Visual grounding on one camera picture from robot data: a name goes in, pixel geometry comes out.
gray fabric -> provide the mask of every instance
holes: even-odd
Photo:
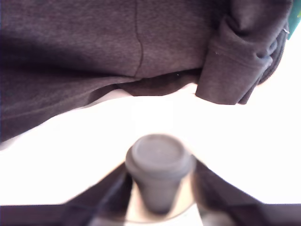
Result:
[[[290,0],[2,1],[1,141],[90,103],[108,85],[162,95],[193,81],[200,98],[246,103],[281,55],[285,40],[276,38],[290,6]]]

